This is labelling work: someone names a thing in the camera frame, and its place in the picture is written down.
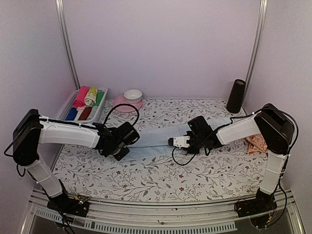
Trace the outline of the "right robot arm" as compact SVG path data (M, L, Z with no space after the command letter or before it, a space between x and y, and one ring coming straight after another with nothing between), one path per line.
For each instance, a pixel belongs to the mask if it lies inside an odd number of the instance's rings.
M245 117L231 118L213 129L203 116L188 123L189 131L183 136L181 147L189 154L197 154L201 148L220 148L233 141L261 134L267 145L268 161L264 176L252 202L255 212L261 213L271 204L273 194L286 170L294 132L297 125L291 116L268 103L260 110Z

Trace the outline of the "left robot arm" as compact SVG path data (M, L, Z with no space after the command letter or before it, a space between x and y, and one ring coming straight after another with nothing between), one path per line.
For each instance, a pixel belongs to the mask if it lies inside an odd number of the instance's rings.
M53 203L63 212L73 204L61 182L52 174L39 156L40 144L78 145L98 150L104 156L114 156L117 161L129 153L129 146L139 140L139 133L129 122L119 127L106 127L102 123L81 124L43 117L31 109L13 132L13 160L25 168L46 191Z

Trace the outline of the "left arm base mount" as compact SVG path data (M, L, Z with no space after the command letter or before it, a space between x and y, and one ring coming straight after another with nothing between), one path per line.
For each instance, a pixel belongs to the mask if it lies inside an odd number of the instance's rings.
M51 210L80 217L86 217L88 214L90 203L80 195L71 198L64 192L56 197L47 197L47 208Z

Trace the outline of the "light blue towel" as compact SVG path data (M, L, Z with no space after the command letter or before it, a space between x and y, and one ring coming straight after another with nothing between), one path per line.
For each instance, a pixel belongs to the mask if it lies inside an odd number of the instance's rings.
M190 129L189 124L183 123L171 127L143 130L139 133L140 139L129 146L130 152L123 160L139 160L147 157L169 155L173 147L168 145L168 139L180 137Z

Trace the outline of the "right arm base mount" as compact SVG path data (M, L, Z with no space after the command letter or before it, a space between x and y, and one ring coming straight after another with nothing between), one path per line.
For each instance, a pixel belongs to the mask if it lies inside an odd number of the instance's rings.
M240 199L234 204L234 210L238 217L257 215L263 212L273 211L277 208L274 196L260 195L252 199Z

